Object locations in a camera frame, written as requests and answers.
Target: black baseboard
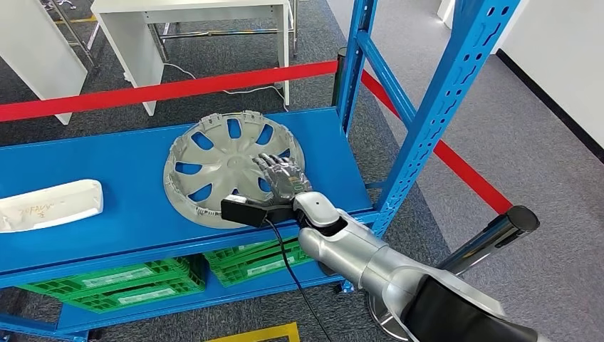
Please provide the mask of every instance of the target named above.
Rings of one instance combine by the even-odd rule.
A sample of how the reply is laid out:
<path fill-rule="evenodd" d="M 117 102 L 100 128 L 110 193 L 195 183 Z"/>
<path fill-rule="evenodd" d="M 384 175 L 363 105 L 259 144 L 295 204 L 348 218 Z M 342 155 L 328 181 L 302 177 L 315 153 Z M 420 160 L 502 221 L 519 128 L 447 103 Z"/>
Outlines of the black baseboard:
<path fill-rule="evenodd" d="M 496 53 L 510 70 L 520 78 L 528 89 L 530 89 L 543 102 L 555 116 L 568 127 L 571 132 L 602 162 L 604 163 L 604 148 L 600 146 L 589 134 L 573 120 L 568 113 L 557 104 L 529 75 L 527 75 L 516 62 L 514 62 L 503 50 Z"/>

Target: robotic arm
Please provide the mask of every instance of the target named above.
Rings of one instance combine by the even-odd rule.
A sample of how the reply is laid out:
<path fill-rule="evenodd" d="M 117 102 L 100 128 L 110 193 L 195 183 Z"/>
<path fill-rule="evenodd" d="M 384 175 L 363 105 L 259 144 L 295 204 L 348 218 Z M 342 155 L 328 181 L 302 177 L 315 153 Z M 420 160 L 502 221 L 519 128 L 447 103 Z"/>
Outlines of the robotic arm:
<path fill-rule="evenodd" d="M 222 216 L 259 227 L 264 219 L 296 219 L 305 253 L 341 274 L 384 306 L 414 342 L 547 342 L 531 328 L 504 319 L 501 304 L 453 273 L 421 264 L 373 235 L 365 225 L 311 191 L 306 176 L 287 158 L 254 161 L 274 193 L 266 206 L 231 195 Z"/>

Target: yellow floor marking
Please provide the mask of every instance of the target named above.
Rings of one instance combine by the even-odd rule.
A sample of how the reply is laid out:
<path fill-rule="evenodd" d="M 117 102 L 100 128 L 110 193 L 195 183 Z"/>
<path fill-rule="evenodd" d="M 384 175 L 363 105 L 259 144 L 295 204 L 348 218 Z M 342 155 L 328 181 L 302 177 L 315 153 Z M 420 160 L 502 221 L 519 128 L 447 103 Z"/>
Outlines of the yellow floor marking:
<path fill-rule="evenodd" d="M 298 335 L 298 325 L 296 322 L 249 331 L 247 333 L 238 333 L 236 335 L 221 337 L 207 342 L 260 342 L 279 337 L 287 337 L 289 342 L 300 342 L 300 335 Z"/>
<path fill-rule="evenodd" d="M 86 19 L 73 19 L 73 20 L 70 20 L 69 22 L 72 23 L 72 24 L 76 24 L 76 23 L 92 23 L 94 21 L 96 21 L 96 17 L 94 17 L 94 14 L 93 14 L 93 16 L 91 16 L 90 18 L 86 18 Z M 63 23 L 62 20 L 55 21 L 55 24 L 62 24 L 62 23 Z"/>

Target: white table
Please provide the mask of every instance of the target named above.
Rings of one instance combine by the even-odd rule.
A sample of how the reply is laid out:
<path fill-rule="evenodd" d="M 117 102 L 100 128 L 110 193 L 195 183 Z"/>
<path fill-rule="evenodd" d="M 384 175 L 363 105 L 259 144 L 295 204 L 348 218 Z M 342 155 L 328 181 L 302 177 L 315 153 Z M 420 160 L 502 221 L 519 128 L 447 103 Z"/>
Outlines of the white table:
<path fill-rule="evenodd" d="M 3 1 L 0 31 L 0 57 L 41 100 L 80 94 L 88 72 L 40 1 Z"/>
<path fill-rule="evenodd" d="M 288 0 L 95 0 L 91 9 L 127 79 L 141 87 L 161 83 L 164 70 L 148 24 L 273 17 L 279 65 L 289 66 L 288 8 Z M 289 81 L 283 92 L 289 105 Z M 155 101 L 143 105 L 153 115 Z"/>

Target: dark gray carpet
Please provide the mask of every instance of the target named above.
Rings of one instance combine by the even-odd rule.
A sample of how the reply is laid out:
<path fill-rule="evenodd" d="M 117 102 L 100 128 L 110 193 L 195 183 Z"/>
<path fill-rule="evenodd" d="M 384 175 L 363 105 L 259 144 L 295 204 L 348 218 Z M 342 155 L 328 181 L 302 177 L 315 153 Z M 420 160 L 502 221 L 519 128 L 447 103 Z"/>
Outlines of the dark gray carpet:
<path fill-rule="evenodd" d="M 326 2 L 302 1 L 300 8 L 300 52 L 293 63 L 333 59 L 345 40 Z M 182 24 L 180 29 L 220 29 L 227 25 L 232 27 L 233 23 L 217 22 L 211 26 Z M 259 27 L 269 26 L 271 23 L 245 21 L 237 25 Z M 78 25 L 82 31 L 90 30 L 91 26 Z M 209 76 L 276 66 L 276 53 L 272 52 L 275 51 L 275 44 L 274 36 L 215 37 L 168 41 L 167 49 L 172 63 L 197 76 Z M 99 56 L 102 66 L 88 76 L 84 93 L 129 86 L 123 80 L 121 66 L 102 34 L 99 35 L 93 53 Z M 10 85 L 0 82 L 0 87 L 3 87 L 0 103 L 35 98 L 14 74 L 11 75 L 6 66 L 0 67 L 0 74 L 7 75 L 11 80 Z M 166 67 L 163 81 L 177 81 L 186 77 L 178 70 Z M 332 82 L 331 76 L 293 81 L 291 108 L 328 105 Z M 274 90 L 235 96 L 218 93 L 163 101 L 158 104 L 153 117 L 147 116 L 142 105 L 131 105 L 75 114 L 66 127 L 55 118 L 4 123 L 0 124 L 0 145 L 193 123 L 210 113 L 243 109 L 264 113 L 279 112 L 281 98 Z M 365 91 L 359 96 L 350 144 L 365 180 L 383 180 L 399 147 L 387 129 L 377 103 Z M 412 188 L 385 239 L 394 248 L 428 264 L 436 264 L 449 253 L 417 187 Z M 335 284 L 330 284 L 306 290 L 332 339 L 347 342 L 389 341 L 371 321 L 365 306 L 364 292 L 337 294 L 334 286 Z M 0 303 L 3 303 L 0 310 L 48 321 L 54 319 L 59 308 L 59 304 L 52 299 L 15 289 L 0 291 Z M 291 321 L 298 323 L 302 341 L 325 341 L 318 324 L 296 291 L 108 327 L 104 329 L 102 341 L 199 341 Z M 15 341 L 45 340 L 18 335 Z"/>

